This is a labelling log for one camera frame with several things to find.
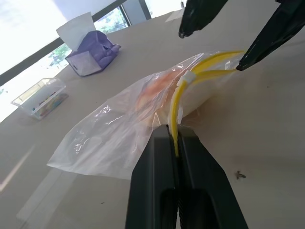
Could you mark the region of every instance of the small screw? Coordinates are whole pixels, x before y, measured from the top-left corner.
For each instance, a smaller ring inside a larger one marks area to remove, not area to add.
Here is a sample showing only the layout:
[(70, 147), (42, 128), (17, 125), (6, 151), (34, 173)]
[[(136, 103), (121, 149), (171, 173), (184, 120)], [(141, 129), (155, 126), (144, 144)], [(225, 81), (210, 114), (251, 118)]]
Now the small screw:
[(239, 179), (239, 178), (246, 178), (246, 176), (244, 174), (241, 174), (240, 171), (237, 171), (236, 172), (236, 179)]

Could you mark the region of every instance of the table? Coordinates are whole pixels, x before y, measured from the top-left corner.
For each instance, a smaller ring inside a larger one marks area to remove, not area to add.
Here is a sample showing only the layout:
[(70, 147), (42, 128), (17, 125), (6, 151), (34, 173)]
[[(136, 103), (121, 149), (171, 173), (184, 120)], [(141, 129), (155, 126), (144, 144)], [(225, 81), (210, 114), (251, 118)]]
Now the table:
[[(177, 35), (164, 15), (109, 34), (122, 46), (104, 72), (58, 74), (70, 97), (41, 121), (17, 109), (0, 124), (0, 222), (5, 229), (124, 228), (129, 181), (45, 166), (79, 121), (135, 81), (199, 52), (247, 49), (277, 7), (232, 0), (204, 30)], [(204, 103), (194, 126), (228, 175), (249, 228), (302, 228), (305, 206), (305, 31)], [(240, 170), (247, 177), (237, 180)]]

